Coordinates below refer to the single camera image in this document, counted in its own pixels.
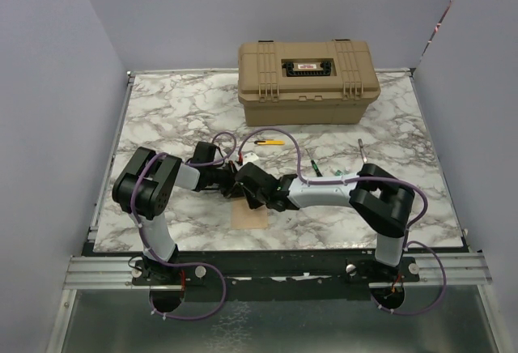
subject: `green screwdriver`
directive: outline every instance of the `green screwdriver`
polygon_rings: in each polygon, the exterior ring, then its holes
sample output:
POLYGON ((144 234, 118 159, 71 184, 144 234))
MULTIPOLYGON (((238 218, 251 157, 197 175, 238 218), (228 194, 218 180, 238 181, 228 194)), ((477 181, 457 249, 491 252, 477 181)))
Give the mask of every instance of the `green screwdriver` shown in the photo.
POLYGON ((311 160, 311 166, 315 170, 315 173, 318 177, 322 177, 322 172, 318 167, 316 166, 315 160, 311 157, 311 153, 309 153, 308 149, 306 149, 306 152, 308 153, 309 159, 311 160))

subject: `toolbox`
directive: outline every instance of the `toolbox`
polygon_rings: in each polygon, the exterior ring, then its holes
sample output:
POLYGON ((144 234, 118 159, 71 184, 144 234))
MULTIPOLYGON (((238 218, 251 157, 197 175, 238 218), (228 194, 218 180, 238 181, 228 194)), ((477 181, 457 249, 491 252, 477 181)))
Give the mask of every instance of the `toolbox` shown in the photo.
POLYGON ((365 41, 245 43, 239 101, 249 126, 357 124, 380 95, 365 41))

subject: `beige square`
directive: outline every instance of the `beige square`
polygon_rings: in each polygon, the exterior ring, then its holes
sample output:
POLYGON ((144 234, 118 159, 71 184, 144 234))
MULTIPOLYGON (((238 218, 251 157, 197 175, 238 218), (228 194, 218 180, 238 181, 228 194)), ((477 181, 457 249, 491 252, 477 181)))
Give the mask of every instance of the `beige square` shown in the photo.
POLYGON ((256 210, 248 207, 246 198, 232 199, 232 229, 266 229, 268 228, 268 209, 261 206, 256 210))

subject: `gray wall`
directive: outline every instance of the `gray wall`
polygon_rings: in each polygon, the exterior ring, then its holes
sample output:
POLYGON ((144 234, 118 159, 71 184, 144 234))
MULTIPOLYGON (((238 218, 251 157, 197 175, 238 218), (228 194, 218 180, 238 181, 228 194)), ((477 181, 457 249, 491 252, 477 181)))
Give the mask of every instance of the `gray wall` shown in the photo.
POLYGON ((449 0, 91 0, 131 70, 236 67, 245 41, 367 40, 376 67, 416 66, 449 0))
POLYGON ((88 0, 0 0, 0 351, 44 351, 125 69, 88 0))
POLYGON ((518 0, 456 0, 415 83, 469 242, 518 347, 518 0))

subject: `toolbox handle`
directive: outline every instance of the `toolbox handle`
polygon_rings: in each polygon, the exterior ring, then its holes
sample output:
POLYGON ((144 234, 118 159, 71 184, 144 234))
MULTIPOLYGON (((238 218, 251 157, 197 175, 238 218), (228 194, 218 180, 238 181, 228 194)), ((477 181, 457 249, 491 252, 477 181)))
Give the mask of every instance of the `toolbox handle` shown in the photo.
POLYGON ((282 66, 286 68, 286 76, 295 77, 295 76, 331 76, 331 62, 329 60, 323 61, 321 63, 322 70, 314 71, 314 70, 303 70, 303 71, 295 71, 295 63, 294 62, 286 62, 282 66))

